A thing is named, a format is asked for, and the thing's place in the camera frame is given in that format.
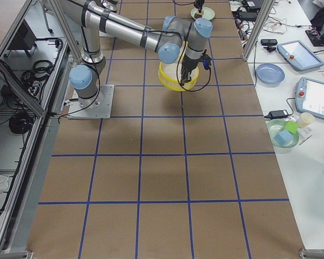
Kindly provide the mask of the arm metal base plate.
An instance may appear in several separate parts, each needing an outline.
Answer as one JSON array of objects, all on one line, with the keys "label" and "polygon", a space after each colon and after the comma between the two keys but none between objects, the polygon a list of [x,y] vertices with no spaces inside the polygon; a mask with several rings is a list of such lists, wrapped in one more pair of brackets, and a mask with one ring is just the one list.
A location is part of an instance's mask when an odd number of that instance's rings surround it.
[{"label": "arm metal base plate", "polygon": [[68,119],[109,119],[111,117],[112,102],[114,96],[114,85],[100,85],[98,97],[85,100],[78,98],[76,90],[73,91],[73,98],[69,106]]}]

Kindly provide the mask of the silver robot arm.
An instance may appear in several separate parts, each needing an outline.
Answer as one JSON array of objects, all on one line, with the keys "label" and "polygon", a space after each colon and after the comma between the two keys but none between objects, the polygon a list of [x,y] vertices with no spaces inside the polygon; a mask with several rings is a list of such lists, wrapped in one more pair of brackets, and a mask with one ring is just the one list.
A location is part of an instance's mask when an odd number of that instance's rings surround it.
[{"label": "silver robot arm", "polygon": [[82,59],[98,64],[104,60],[100,34],[115,38],[127,47],[140,47],[157,55],[158,79],[167,89],[176,92],[197,92],[200,71],[211,72],[211,57],[206,46],[213,24],[207,19],[189,21],[175,15],[166,16],[162,28],[126,18],[109,7],[113,1],[60,1],[63,13],[81,29]]}]

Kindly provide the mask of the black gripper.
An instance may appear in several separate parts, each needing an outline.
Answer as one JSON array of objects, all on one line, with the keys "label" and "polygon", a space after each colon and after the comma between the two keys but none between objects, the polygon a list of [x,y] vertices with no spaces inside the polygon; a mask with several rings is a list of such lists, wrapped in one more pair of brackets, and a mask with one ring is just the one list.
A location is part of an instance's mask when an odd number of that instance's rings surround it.
[{"label": "black gripper", "polygon": [[[202,8],[203,7],[203,5],[204,5],[204,0],[195,0],[194,2],[193,2],[193,5],[194,5],[194,7],[195,8]],[[198,13],[202,13],[203,11],[203,9],[197,9],[198,10]]]},{"label": "black gripper", "polygon": [[195,58],[195,59],[190,58],[187,55],[184,55],[181,63],[180,83],[185,84],[185,83],[189,83],[192,80],[191,73],[194,69],[197,68],[198,63],[202,63],[205,70],[210,70],[211,61],[212,59],[206,52],[202,53],[199,58]]}]

